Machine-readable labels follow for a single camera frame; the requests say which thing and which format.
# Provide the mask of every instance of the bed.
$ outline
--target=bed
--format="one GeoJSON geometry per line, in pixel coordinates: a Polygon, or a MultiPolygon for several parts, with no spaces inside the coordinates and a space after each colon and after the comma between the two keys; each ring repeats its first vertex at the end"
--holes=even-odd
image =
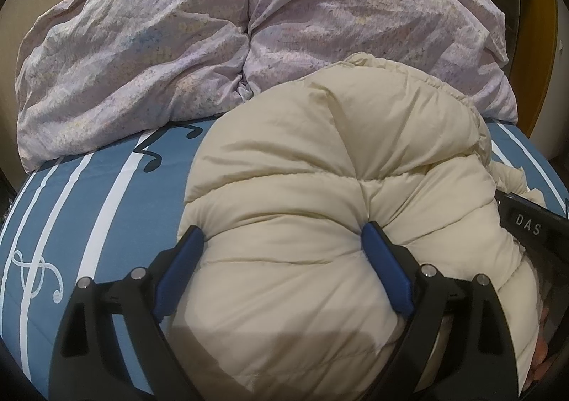
{"type": "MultiPolygon", "coordinates": [[[[213,122],[172,123],[136,134],[47,162],[27,179],[0,234],[0,323],[6,347],[42,394],[76,280],[122,278],[175,244],[187,174],[213,122]]],[[[516,126],[487,124],[494,160],[523,167],[528,186],[565,216],[569,193],[545,158],[516,126]]],[[[134,384],[148,390],[126,327],[119,319],[115,326],[134,384]]]]}

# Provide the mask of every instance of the puffer jacket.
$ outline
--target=puffer jacket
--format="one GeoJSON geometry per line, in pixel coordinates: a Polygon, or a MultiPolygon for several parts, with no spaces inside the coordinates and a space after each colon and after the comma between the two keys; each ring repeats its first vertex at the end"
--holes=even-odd
{"type": "Polygon", "coordinates": [[[361,250],[369,220],[447,277],[491,278],[521,387],[542,304],[533,266],[500,227],[494,192],[543,200],[526,194],[522,171],[490,155],[470,99],[363,53],[219,119],[193,161],[179,230],[200,226],[206,250],[169,332],[203,396],[361,396],[405,325],[361,250]]]}

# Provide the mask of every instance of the blue bed sheet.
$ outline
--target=blue bed sheet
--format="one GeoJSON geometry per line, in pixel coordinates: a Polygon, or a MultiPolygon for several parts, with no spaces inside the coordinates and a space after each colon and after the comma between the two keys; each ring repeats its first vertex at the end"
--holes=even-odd
{"type": "MultiPolygon", "coordinates": [[[[75,282],[123,278],[176,241],[187,174],[213,119],[168,125],[30,175],[0,232],[0,333],[47,395],[56,332],[75,282]]],[[[550,210],[565,214],[566,188],[518,128],[488,121],[493,158],[523,167],[550,210]]],[[[122,319],[115,326],[134,384],[149,391],[122,319]]]]}

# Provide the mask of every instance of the silver screw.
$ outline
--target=silver screw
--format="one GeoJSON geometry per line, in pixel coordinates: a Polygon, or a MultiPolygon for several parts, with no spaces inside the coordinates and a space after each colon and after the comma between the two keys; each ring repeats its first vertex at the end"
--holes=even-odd
{"type": "Polygon", "coordinates": [[[90,286],[90,284],[91,284],[91,278],[88,276],[84,276],[83,278],[77,281],[77,287],[79,287],[79,289],[86,289],[87,287],[90,286]]]}
{"type": "Polygon", "coordinates": [[[436,276],[436,268],[431,264],[424,264],[421,267],[421,272],[423,273],[424,276],[427,276],[428,278],[436,276]]]}
{"type": "Polygon", "coordinates": [[[135,268],[130,272],[130,277],[133,279],[142,279],[144,276],[146,276],[145,268],[135,268]]]}
{"type": "Polygon", "coordinates": [[[478,282],[480,285],[488,285],[490,284],[490,278],[485,274],[479,274],[476,276],[476,282],[478,282]]]}

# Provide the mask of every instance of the blue gripper pad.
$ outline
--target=blue gripper pad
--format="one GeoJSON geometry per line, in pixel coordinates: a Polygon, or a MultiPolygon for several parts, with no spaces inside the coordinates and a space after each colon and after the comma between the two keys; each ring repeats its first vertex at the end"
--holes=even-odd
{"type": "Polygon", "coordinates": [[[201,229],[193,229],[158,282],[152,311],[158,321],[174,313],[204,252],[204,240],[201,229]]]}
{"type": "Polygon", "coordinates": [[[409,318],[415,311],[413,284],[371,223],[361,232],[361,247],[388,294],[396,313],[409,318]]]}

